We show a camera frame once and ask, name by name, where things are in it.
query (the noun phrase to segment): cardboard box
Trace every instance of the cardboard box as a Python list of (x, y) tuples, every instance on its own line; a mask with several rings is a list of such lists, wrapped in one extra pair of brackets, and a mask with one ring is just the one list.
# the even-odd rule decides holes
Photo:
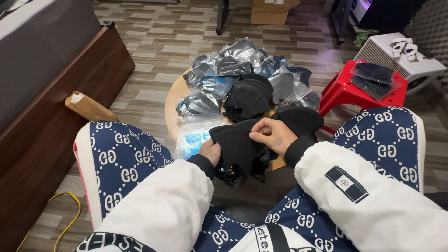
[(252, 24), (284, 25), (290, 9), (300, 0), (254, 0), (250, 22)]

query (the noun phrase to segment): floor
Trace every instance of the floor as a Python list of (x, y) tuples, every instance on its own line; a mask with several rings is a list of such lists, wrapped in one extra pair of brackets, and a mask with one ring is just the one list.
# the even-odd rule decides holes
[[(120, 2), (93, 3), (100, 20), (113, 20), (136, 69), (121, 90), (111, 110), (120, 120), (132, 124), (157, 138), (170, 151), (175, 142), (164, 120), (165, 98), (172, 83), (190, 67), (195, 57), (221, 49), (240, 38), (248, 37), (272, 55), (285, 55), (290, 63), (312, 70), (311, 88), (322, 91), (343, 64), (353, 59), (358, 48), (347, 42), (334, 46), (330, 24), (322, 14), (328, 10), (325, 0), (302, 0), (288, 16), (287, 25), (250, 24), (250, 1), (230, 1), (230, 15), (221, 36), (215, 33), (217, 0), (186, 0), (178, 5)], [(425, 123), (426, 159), (425, 192), (448, 191), (448, 133), (437, 117), (434, 102), (423, 96), (410, 96), (405, 107), (417, 113)], [(333, 128), (356, 113), (356, 107), (332, 110), (325, 122)], [(329, 135), (318, 132), (320, 140)], [(214, 204), (258, 204), (273, 206), (297, 182), (293, 169), (284, 167), (266, 174), (266, 183), (248, 180), (239, 187), (228, 187), (214, 180)], [(60, 252), (72, 251), (92, 231), (86, 198), (76, 164), (73, 165), (56, 193), (70, 191), (82, 204), (82, 213), (69, 229)], [(78, 210), (69, 196), (48, 204), (24, 243), (23, 252), (49, 252), (59, 234)]]

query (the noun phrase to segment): white speaker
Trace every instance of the white speaker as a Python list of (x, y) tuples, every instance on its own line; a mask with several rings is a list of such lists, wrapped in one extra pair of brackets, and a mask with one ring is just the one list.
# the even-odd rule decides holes
[(393, 59), (392, 47), (389, 44), (393, 39), (404, 37), (398, 32), (371, 36), (354, 60), (361, 59), (394, 69), (409, 81), (406, 94), (412, 95), (432, 82), (437, 76), (442, 75), (446, 67), (436, 59), (423, 59), (423, 55), (419, 52), (417, 53), (418, 62), (409, 62), (403, 53), (400, 58)]

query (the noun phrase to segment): thigh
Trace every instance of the thigh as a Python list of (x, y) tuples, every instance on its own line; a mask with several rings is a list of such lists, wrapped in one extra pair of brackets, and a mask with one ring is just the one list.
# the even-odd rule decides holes
[(227, 252), (255, 225), (241, 223), (232, 216), (210, 207), (194, 245), (195, 252)]
[(370, 161), (376, 170), (423, 193), (425, 131), (423, 122), (406, 108), (363, 111), (344, 123), (330, 142)]
[(296, 186), (280, 200), (266, 216), (264, 223), (284, 225), (323, 252), (358, 251), (328, 214), (319, 209), (314, 199), (300, 186)]
[(142, 180), (173, 161), (151, 135), (125, 123), (89, 122), (74, 148), (94, 229)]

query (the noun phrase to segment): wooden bed frame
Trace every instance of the wooden bed frame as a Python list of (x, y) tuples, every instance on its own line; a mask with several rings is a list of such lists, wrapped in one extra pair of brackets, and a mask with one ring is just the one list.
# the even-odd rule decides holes
[(64, 105), (80, 91), (109, 108), (135, 68), (113, 22), (0, 131), (0, 243), (16, 251), (75, 162), (87, 120)]

